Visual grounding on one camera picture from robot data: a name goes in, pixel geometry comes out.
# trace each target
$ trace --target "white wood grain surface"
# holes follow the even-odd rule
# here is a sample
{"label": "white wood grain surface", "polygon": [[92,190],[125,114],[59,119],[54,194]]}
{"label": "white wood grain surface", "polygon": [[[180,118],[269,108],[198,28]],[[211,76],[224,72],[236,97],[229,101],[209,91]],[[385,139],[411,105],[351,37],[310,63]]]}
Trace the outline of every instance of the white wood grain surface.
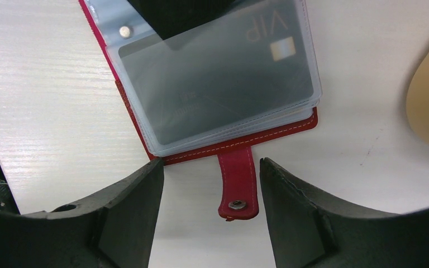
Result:
{"label": "white wood grain surface", "polygon": [[[349,201],[429,207],[429,146],[404,96],[429,49],[429,1],[309,0],[324,95],[312,131],[254,146]],[[52,210],[132,173],[147,157],[76,0],[0,0],[0,162],[22,213]],[[150,267],[274,267],[261,203],[217,215],[216,157],[165,168]]]}

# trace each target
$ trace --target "red leather strap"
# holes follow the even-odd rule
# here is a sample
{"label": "red leather strap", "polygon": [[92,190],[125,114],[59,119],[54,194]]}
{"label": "red leather strap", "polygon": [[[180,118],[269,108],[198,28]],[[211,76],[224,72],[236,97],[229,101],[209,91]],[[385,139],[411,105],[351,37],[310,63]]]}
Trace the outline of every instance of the red leather strap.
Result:
{"label": "red leather strap", "polygon": [[[251,147],[219,154],[218,160],[223,176],[223,197],[218,213],[227,221],[256,217],[259,203]],[[230,203],[238,209],[230,208]]]}

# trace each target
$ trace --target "metal rivet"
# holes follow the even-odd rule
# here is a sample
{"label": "metal rivet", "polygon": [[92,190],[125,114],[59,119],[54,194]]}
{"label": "metal rivet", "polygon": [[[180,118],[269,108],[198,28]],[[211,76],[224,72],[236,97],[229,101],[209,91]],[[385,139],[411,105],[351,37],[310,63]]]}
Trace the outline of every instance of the metal rivet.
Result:
{"label": "metal rivet", "polygon": [[122,36],[122,38],[127,39],[131,37],[131,29],[128,26],[122,26],[119,28],[119,34]]}
{"label": "metal rivet", "polygon": [[239,210],[246,207],[246,202],[243,200],[236,200],[236,201],[230,202],[228,206],[234,210]]}

